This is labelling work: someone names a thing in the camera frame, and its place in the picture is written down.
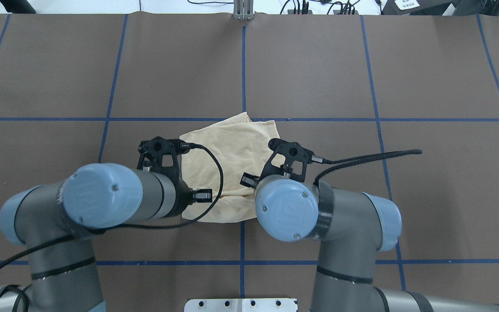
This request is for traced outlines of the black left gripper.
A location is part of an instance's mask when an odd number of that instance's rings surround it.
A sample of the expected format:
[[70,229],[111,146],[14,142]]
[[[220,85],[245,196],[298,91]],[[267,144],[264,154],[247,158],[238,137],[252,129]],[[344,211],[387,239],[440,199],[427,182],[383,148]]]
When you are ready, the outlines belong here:
[[181,178],[178,156],[190,149],[191,145],[183,140],[160,136],[140,142],[137,169],[152,172],[161,182],[161,206],[154,217],[175,217],[194,203],[212,203],[212,189],[191,189]]

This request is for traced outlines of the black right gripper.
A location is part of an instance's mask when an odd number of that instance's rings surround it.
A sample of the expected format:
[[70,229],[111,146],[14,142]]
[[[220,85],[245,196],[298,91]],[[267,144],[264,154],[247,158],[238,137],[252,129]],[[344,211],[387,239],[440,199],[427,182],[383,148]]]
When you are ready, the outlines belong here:
[[[314,152],[301,146],[297,142],[288,142],[282,139],[271,139],[269,141],[269,149],[272,150],[272,155],[265,163],[260,176],[244,172],[240,180],[240,185],[256,189],[258,183],[265,177],[270,175],[285,176],[288,179],[297,182],[304,182],[306,178],[307,165],[313,163]],[[283,164],[276,166],[272,161],[276,156],[283,156]],[[294,163],[301,163],[301,172],[294,172]]]

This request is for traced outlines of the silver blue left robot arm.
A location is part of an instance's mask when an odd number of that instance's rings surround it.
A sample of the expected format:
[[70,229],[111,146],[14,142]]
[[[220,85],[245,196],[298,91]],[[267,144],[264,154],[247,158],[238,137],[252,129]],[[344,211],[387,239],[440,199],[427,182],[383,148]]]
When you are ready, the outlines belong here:
[[[178,157],[203,150],[216,164],[219,190],[192,189]],[[194,203],[213,208],[224,173],[205,146],[155,137],[137,148],[136,168],[114,162],[82,166],[69,178],[9,198],[0,231],[26,247],[0,263],[0,312],[104,312],[93,237],[121,228],[161,230],[143,221],[180,215]]]

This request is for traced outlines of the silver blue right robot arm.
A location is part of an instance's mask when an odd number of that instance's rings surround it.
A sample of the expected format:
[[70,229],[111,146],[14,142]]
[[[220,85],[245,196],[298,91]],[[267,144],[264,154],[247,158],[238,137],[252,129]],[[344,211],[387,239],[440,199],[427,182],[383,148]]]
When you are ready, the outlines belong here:
[[420,149],[336,161],[280,138],[271,139],[269,149],[261,174],[246,172],[240,184],[255,191],[257,219],[271,237],[320,242],[311,312],[499,312],[499,304],[374,286],[378,253],[394,249],[402,233],[400,210],[386,198],[333,188],[323,180],[367,162],[420,155]]

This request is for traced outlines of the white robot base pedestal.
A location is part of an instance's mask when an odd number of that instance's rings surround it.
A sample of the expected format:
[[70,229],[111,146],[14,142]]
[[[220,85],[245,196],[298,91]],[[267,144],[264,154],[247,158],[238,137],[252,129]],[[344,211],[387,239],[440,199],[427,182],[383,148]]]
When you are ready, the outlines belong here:
[[191,299],[184,312],[298,312],[298,301],[292,298],[222,298]]

